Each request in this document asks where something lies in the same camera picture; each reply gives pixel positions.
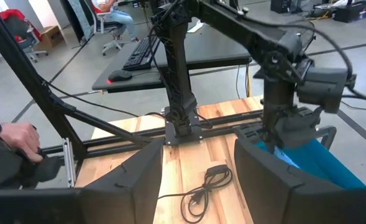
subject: person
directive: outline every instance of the person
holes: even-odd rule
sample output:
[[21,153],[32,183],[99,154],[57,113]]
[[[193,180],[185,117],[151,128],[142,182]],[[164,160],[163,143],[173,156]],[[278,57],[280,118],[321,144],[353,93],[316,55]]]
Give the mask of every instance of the person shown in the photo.
[[30,123],[2,124],[0,138],[11,149],[21,150],[30,161],[40,162],[43,157],[38,154],[40,147],[39,134]]
[[114,8],[115,2],[117,2],[117,0],[92,0],[93,6],[97,9],[97,11],[111,12],[111,14],[106,17],[105,22],[118,22],[123,25],[118,30],[118,39],[120,34],[123,34],[123,32],[127,29],[130,40],[133,42],[138,42],[139,39],[135,34],[133,18],[128,13],[123,12],[116,7]]

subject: computer keyboard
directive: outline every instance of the computer keyboard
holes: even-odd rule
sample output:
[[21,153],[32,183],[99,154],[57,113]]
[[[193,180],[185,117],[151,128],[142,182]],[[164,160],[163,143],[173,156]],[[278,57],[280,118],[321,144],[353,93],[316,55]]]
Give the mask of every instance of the computer keyboard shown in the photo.
[[[151,37],[152,52],[155,53],[160,40],[156,37]],[[127,59],[123,70],[136,71],[151,68],[152,55],[150,51],[149,38],[146,37],[139,42],[133,53]]]

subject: gray office chair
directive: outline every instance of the gray office chair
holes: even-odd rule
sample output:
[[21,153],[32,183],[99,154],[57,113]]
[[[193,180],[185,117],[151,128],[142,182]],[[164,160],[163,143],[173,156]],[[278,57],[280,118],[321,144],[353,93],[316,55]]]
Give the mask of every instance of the gray office chair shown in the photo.
[[93,4],[90,0],[85,0],[85,3],[87,7],[90,10],[90,13],[93,17],[93,33],[97,34],[111,34],[112,35],[112,41],[106,43],[103,45],[103,56],[106,55],[106,51],[115,47],[116,49],[122,49],[122,44],[126,44],[128,42],[119,42],[116,39],[116,31],[122,27],[122,24],[118,22],[105,22],[107,16],[109,16],[110,12],[96,12],[94,9]]
[[45,54],[48,56],[48,53],[45,50],[33,49],[40,43],[40,41],[34,34],[34,29],[30,27],[28,22],[22,21],[16,16],[10,16],[4,21],[4,23],[12,35],[19,36],[23,39],[22,42],[19,42],[19,46],[31,60],[37,63],[37,56],[39,54]]

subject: blue object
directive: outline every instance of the blue object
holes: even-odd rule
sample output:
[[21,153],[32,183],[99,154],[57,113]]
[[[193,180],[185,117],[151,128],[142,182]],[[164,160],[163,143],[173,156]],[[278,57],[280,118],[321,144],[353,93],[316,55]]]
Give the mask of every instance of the blue object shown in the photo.
[[[258,143],[257,146],[264,151],[267,150],[264,142]],[[366,187],[316,139],[296,149],[284,148],[283,150],[277,149],[275,152],[278,158],[288,164],[316,177],[328,180],[344,189]]]

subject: jeans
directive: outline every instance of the jeans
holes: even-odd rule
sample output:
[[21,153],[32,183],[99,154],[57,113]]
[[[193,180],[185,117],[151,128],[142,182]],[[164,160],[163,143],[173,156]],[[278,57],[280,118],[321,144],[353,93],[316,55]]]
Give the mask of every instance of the jeans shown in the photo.
[[119,35],[122,35],[127,29],[130,40],[134,40],[137,37],[134,30],[133,19],[124,11],[118,9],[113,10],[111,14],[107,16],[106,22],[118,22],[122,24],[122,27],[117,30],[117,34]]

